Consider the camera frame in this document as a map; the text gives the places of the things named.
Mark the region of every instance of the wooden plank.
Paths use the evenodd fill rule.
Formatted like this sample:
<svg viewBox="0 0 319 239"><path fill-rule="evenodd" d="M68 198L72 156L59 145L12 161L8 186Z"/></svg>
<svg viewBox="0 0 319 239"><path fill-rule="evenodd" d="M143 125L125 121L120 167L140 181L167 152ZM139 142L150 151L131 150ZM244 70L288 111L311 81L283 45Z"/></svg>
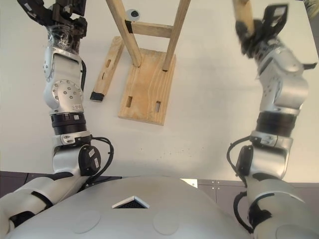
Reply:
<svg viewBox="0 0 319 239"><path fill-rule="evenodd" d="M250 0L233 0L233 6L236 21L245 23L249 34L252 35L255 27Z"/></svg>
<svg viewBox="0 0 319 239"><path fill-rule="evenodd" d="M133 33L170 38L173 26L133 21L131 23Z"/></svg>
<svg viewBox="0 0 319 239"><path fill-rule="evenodd" d="M119 29L119 32L122 36L122 39L125 43L125 46L132 58L133 64L137 67L141 65L142 57L139 50L139 46L136 43L134 34L129 33L126 24L125 18L126 13L121 0L106 0L107 5L111 11L111 14L114 18L116 26Z"/></svg>
<svg viewBox="0 0 319 239"><path fill-rule="evenodd" d="M162 68L163 71L168 71L169 69L170 62L172 61L174 51L177 45L177 41L180 35L181 27L183 26L183 23L186 17L189 3L190 3L190 0L179 1L177 13L176 13L176 17L175 17L175 21L173 25L173 30L172 30L168 48L167 48L166 58Z"/></svg>
<svg viewBox="0 0 319 239"><path fill-rule="evenodd" d="M165 52L141 49L143 64L131 66L123 93L120 118L164 125L176 56L167 72Z"/></svg>
<svg viewBox="0 0 319 239"><path fill-rule="evenodd" d="M112 40L109 52L100 71L99 77L95 83L90 99L101 102L106 96L115 69L123 52L124 42L120 36L115 36Z"/></svg>

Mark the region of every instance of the gray floor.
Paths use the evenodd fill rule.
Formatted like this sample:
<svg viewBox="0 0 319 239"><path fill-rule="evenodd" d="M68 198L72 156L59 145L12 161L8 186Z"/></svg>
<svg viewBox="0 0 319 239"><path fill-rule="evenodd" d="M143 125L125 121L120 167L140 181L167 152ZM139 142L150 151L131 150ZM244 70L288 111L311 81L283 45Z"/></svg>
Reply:
<svg viewBox="0 0 319 239"><path fill-rule="evenodd" d="M311 21L314 39L316 42L317 52L319 53L319 14ZM0 197L13 192L21 187L25 182L28 182L34 177L41 174L27 174L15 172L0 172ZM301 197L319 216L319 183L293 184L297 188ZM199 180L198 188L204 191L212 198L224 211L233 215L233 200L235 196L242 191L245 191L241 182L222 181L222 180ZM239 213L247 222L248 203L245 199L239 205Z"/></svg>

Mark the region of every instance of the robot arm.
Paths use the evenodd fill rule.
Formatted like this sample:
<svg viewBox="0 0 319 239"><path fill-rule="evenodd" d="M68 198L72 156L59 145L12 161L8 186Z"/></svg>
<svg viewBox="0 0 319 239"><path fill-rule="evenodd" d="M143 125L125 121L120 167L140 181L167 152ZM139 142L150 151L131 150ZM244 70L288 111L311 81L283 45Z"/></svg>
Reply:
<svg viewBox="0 0 319 239"><path fill-rule="evenodd" d="M53 175L33 179L0 199L0 238L34 215L92 184L113 158L113 147L105 138L93 138L86 129L82 106L85 67L79 53L80 39L86 36L85 0L57 0L46 9L41 0L18 0L28 16L48 30L48 47L43 70L46 79L44 99L51 108ZM101 169L99 150L91 140L110 145L110 157Z"/></svg>
<svg viewBox="0 0 319 239"><path fill-rule="evenodd" d="M319 237L318 218L294 188L282 181L293 143L290 135L308 94L303 65L277 37L287 11L287 5L268 6L250 37L236 23L242 51L255 58L263 87L257 127L245 138L251 145L242 147L234 167L247 187L252 228L244 226L258 239Z"/></svg>

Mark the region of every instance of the white tabletop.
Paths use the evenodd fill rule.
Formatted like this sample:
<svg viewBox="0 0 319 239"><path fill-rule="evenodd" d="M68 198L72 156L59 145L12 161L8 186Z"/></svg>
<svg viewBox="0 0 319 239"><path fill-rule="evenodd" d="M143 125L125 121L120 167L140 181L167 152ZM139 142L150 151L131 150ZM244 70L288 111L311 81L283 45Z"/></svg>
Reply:
<svg viewBox="0 0 319 239"><path fill-rule="evenodd" d="M124 0L144 22L172 24L178 0ZM253 1L254 16L279 0ZM281 39L302 63L318 61L302 1L290 3ZM46 29L33 22L16 1L1 3L0 170L51 172L49 108L43 101L42 71ZM102 103L89 100L114 36L119 35L105 1L87 1L87 36L80 56L87 65L84 109L94 136L109 138L114 161L105 174L169 175L236 180L226 161L229 143L256 126L262 88L256 65L240 53L231 0L193 0L177 44L177 63L164 126L117 117L131 59L125 49ZM168 39L136 36L142 48L166 51ZM285 179L319 182L319 68L304 73L309 97L297 119ZM107 148L96 144L103 158ZM240 146L232 153L235 162Z"/></svg>

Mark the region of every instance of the wooden board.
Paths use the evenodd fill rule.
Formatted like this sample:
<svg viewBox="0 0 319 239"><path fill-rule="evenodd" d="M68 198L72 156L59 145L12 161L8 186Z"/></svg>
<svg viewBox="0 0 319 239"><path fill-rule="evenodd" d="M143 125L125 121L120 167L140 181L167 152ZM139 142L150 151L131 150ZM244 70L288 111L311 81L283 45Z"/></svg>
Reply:
<svg viewBox="0 0 319 239"><path fill-rule="evenodd" d="M103 98L106 96L115 69L122 55L123 48L123 39L120 36L115 36L111 43L109 52L105 58L105 62L102 66L99 77L95 83L93 92L90 97L91 100L101 102Z"/></svg>
<svg viewBox="0 0 319 239"><path fill-rule="evenodd" d="M162 70L165 52L140 51L142 64L140 67L131 66L118 116L164 125L176 56L165 72Z"/></svg>
<svg viewBox="0 0 319 239"><path fill-rule="evenodd" d="M255 31L250 0L233 0L236 21L246 24L248 32L252 35Z"/></svg>
<svg viewBox="0 0 319 239"><path fill-rule="evenodd" d="M170 38L173 26L133 21L131 23L133 33Z"/></svg>

